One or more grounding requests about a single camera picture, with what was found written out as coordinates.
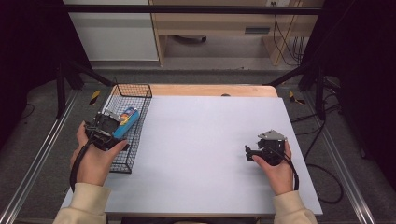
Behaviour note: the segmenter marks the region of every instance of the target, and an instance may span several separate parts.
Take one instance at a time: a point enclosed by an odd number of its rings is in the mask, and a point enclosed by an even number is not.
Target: black wire basket
[[[103,106],[102,113],[111,111],[122,114],[126,108],[132,106],[139,112],[139,118],[129,131],[123,136],[130,144],[127,150],[122,151],[113,161],[110,173],[130,174],[134,165],[140,134],[145,121],[152,93],[149,84],[117,84]]]

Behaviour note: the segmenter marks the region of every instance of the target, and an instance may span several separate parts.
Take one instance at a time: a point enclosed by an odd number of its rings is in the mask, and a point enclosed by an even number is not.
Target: white table surface
[[[110,174],[106,212],[147,217],[262,217],[274,193],[247,161],[259,133],[288,137],[300,195],[322,210],[283,100],[276,97],[153,96],[132,173]],[[62,207],[70,204],[71,189]]]

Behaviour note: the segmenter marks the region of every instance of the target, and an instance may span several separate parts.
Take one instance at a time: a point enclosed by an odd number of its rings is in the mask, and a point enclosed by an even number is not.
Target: black horizontal bar
[[[238,7],[238,6],[152,6],[152,5],[43,5],[46,9],[87,13],[201,13],[321,15],[333,13],[321,7]]]

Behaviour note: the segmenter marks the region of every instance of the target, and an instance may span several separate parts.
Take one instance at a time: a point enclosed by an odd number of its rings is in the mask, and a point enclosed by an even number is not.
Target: beige sleeve
[[[53,223],[106,223],[105,208],[110,189],[77,183],[72,202],[62,208]]]
[[[306,209],[297,190],[275,196],[275,224],[317,223],[311,210]]]

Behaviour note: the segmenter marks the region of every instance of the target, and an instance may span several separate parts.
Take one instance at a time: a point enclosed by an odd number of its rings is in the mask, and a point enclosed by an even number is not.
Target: blue bottle
[[[121,121],[119,128],[113,133],[115,138],[121,139],[126,132],[134,125],[139,119],[139,112],[134,107],[128,107],[121,115]]]

